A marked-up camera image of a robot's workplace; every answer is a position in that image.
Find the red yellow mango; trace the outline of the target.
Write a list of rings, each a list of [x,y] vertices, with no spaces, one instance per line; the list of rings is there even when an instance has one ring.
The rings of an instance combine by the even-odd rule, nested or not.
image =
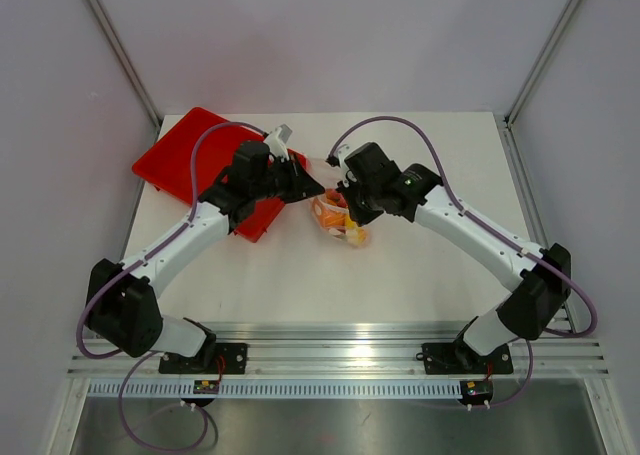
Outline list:
[[[325,191],[325,199],[328,204],[342,209],[347,209],[348,205],[341,193],[335,189],[327,189]]]

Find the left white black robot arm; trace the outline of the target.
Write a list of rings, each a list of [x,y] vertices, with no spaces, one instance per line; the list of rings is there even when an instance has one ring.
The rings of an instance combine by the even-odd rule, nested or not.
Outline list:
[[[90,329],[132,358],[165,352],[180,356],[195,373],[208,371],[216,360],[215,334],[191,319],[162,315],[160,295],[202,251],[248,219],[259,202],[297,203],[323,191],[297,156],[275,155],[264,142],[242,143],[168,233],[125,260],[103,259],[93,267],[80,329]]]

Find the clear dotted zip bag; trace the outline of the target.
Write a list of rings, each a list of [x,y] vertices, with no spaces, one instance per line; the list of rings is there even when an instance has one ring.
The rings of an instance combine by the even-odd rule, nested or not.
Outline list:
[[[371,234],[351,218],[348,203],[337,190],[340,170],[319,158],[309,159],[308,170],[324,187],[320,195],[310,199],[310,213],[317,226],[333,239],[354,248],[364,248],[370,242]]]

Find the yellow orange mango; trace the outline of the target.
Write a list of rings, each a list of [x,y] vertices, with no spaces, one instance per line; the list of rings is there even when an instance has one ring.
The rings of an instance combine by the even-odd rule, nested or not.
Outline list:
[[[363,247],[369,241],[369,232],[362,227],[347,228],[346,241],[353,247]]]

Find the orange persimmon fruit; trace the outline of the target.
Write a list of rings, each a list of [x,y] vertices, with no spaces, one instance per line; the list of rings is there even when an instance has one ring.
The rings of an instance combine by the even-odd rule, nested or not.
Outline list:
[[[321,206],[316,209],[316,218],[321,227],[329,228],[343,228],[345,226],[347,213],[339,207],[325,207]]]

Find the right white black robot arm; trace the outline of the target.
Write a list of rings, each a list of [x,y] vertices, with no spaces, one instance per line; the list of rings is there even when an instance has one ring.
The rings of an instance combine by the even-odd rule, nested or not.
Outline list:
[[[451,200],[439,175],[419,163],[399,169],[375,142],[357,149],[343,145],[336,158],[343,175],[337,190],[358,225],[389,214],[432,230],[480,263],[509,292],[438,350],[438,372],[480,374],[488,364],[499,372],[507,343],[539,338],[569,295],[563,280],[571,269],[567,249],[522,243],[491,221],[472,221],[461,201]]]

